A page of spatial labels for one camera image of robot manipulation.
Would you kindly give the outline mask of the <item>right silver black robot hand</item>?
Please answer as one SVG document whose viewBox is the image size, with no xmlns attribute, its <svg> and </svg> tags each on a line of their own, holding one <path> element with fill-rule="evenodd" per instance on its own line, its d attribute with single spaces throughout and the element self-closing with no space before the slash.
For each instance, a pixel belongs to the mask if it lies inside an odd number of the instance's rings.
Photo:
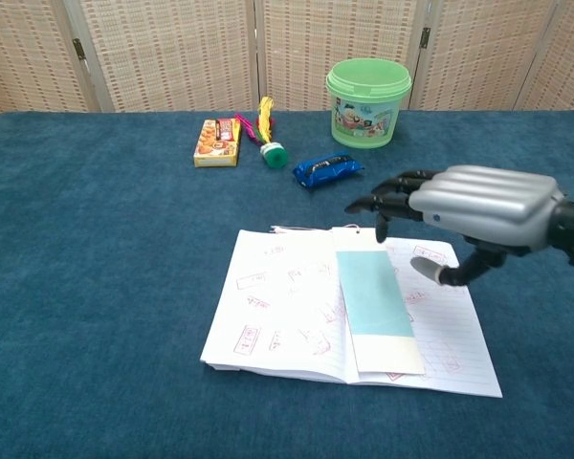
<svg viewBox="0 0 574 459">
<path fill-rule="evenodd" d="M 375 186 L 346 207 L 376 213 L 376 238 L 384 242 L 392 218 L 424 222 L 455 232 L 475 248 L 458 267 L 424 256 L 410 264 L 438 285 L 466 286 L 507 256 L 524 256 L 549 245 L 555 213 L 566 203 L 557 181 L 546 175 L 480 165 L 444 171 L 411 170 Z"/>
</svg>

